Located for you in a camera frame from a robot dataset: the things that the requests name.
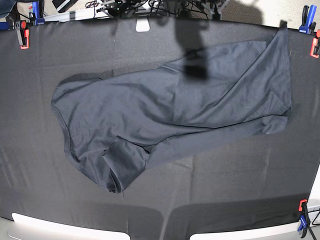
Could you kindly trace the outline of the red black clamp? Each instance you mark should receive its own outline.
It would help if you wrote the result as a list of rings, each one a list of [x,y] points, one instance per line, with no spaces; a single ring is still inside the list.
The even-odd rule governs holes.
[[[27,22],[25,20],[19,20],[14,23],[14,29],[17,33],[18,43],[20,49],[29,48],[29,29],[27,28]]]
[[[320,30],[317,30],[312,39],[310,56],[318,59],[320,57]]]

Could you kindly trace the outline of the dark navy t-shirt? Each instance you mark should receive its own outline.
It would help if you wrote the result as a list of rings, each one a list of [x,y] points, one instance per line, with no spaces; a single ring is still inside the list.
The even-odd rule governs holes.
[[[285,129],[292,109],[288,28],[192,51],[158,68],[64,80],[52,111],[71,163],[123,192],[145,170]]]

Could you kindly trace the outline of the black table cover cloth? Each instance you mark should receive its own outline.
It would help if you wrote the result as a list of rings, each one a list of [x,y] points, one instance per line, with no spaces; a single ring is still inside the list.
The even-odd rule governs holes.
[[[64,153],[51,108],[58,83],[147,70],[188,50],[267,40],[277,29],[199,19],[56,22],[30,28],[20,49],[0,34],[0,215],[12,213],[133,240],[187,240],[193,234],[293,223],[320,164],[320,62],[312,37],[289,30],[292,116],[285,131],[253,136],[145,171],[123,193],[98,187]]]

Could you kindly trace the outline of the red black clamp right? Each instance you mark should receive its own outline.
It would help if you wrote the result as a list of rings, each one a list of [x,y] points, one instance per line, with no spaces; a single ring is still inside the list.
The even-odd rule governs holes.
[[[310,56],[318,59],[320,57],[320,30],[317,30],[312,39]]]

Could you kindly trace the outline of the blue orange clamp bottom right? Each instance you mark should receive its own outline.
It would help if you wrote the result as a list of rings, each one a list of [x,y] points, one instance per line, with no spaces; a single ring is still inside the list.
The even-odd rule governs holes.
[[[299,225],[297,231],[302,232],[302,235],[300,236],[301,239],[305,238],[307,233],[309,232],[311,234],[312,239],[317,240],[317,238],[311,228],[311,220],[309,217],[307,203],[308,203],[307,199],[302,199],[299,202],[298,211],[300,213],[300,216],[299,216],[300,225]]]

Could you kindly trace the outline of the black box on floor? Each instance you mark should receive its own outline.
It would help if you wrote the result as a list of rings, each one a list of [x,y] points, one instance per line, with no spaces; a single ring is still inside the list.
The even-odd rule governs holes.
[[[52,0],[56,11],[58,13],[64,13],[69,10],[78,0]]]

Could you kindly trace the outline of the red black clamp left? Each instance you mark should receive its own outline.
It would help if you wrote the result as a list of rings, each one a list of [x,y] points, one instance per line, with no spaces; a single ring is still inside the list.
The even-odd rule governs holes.
[[[17,33],[18,43],[20,49],[29,48],[29,29],[27,28],[27,22],[25,20],[19,20],[14,23],[14,29]]]

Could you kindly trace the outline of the blue clamp top left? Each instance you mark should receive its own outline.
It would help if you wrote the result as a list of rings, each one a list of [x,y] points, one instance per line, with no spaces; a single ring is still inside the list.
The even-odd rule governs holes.
[[[43,25],[45,23],[44,7],[44,0],[33,0],[28,3],[29,18],[34,26]]]

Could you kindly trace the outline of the white mount plate top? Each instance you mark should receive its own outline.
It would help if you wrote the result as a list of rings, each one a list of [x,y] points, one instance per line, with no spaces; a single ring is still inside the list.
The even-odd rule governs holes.
[[[138,18],[136,21],[135,30],[138,33],[146,33],[149,32],[151,29],[149,20],[147,18]]]

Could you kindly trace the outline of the blue clamp top right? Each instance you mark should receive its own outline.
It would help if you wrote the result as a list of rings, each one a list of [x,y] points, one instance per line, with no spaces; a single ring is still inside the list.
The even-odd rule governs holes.
[[[317,6],[312,4],[311,6],[305,5],[302,11],[301,26],[299,27],[299,32],[311,35],[315,30],[316,22],[314,17],[317,11]]]

